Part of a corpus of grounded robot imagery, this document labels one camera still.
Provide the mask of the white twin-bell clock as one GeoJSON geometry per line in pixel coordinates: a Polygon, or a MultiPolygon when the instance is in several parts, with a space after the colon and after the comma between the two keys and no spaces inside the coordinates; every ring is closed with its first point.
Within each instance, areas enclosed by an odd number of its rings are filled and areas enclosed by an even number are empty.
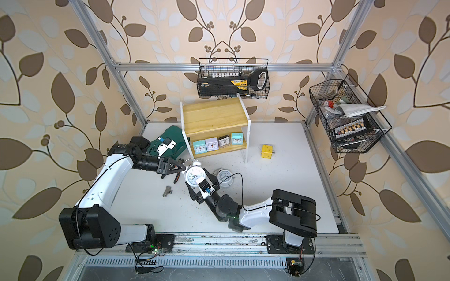
{"type": "Polygon", "coordinates": [[[233,173],[225,168],[220,168],[214,172],[221,188],[230,187],[234,182],[233,173]]]}
{"type": "Polygon", "coordinates": [[[185,170],[185,181],[186,183],[195,188],[198,185],[198,182],[201,182],[206,179],[205,170],[202,167],[202,164],[194,160],[185,170]]]}

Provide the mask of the mint square alarm clock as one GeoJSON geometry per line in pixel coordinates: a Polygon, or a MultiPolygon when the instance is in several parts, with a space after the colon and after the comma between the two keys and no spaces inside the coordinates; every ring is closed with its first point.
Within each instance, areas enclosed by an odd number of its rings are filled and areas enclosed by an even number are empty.
{"type": "Polygon", "coordinates": [[[207,152],[205,140],[197,140],[193,143],[194,154],[200,155],[207,152]]]}

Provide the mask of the lilac square alarm clock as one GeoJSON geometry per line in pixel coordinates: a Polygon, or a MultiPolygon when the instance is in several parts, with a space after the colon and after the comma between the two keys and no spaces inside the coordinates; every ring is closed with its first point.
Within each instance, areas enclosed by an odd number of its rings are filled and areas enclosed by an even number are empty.
{"type": "Polygon", "coordinates": [[[208,152],[217,151],[220,148],[218,139],[216,137],[205,139],[205,145],[208,152]]]}

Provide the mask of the clear square alarm clock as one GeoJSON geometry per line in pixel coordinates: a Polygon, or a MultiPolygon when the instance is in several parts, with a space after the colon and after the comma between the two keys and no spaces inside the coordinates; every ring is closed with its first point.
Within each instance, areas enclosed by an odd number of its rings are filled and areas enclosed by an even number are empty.
{"type": "Polygon", "coordinates": [[[218,138],[218,143],[219,143],[220,149],[229,146],[230,145],[230,136],[229,135],[224,135],[222,137],[219,137],[218,138]]]}

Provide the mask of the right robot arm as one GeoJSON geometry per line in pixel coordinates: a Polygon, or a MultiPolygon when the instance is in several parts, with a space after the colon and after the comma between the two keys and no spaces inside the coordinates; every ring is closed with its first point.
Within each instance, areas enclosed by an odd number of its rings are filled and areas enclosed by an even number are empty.
{"type": "Polygon", "coordinates": [[[270,223],[283,230],[284,243],[300,247],[306,238],[318,236],[316,201],[285,190],[276,189],[270,198],[246,206],[234,201],[229,195],[220,195],[220,185],[241,173],[231,173],[223,179],[201,166],[191,166],[184,171],[185,184],[190,198],[198,204],[206,203],[220,222],[242,233],[260,224],[270,223]]]}

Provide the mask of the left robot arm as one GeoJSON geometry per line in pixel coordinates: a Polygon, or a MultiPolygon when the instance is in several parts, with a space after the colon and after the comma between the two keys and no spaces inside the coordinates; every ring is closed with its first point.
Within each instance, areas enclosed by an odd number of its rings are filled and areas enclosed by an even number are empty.
{"type": "Polygon", "coordinates": [[[149,141],[133,137],[128,144],[115,144],[91,188],[72,208],[65,208],[59,222],[70,249],[105,249],[117,245],[157,243],[151,224],[122,224],[110,214],[112,204],[128,172],[132,169],[162,176],[183,172],[186,167],[163,156],[145,152],[149,141]]]}

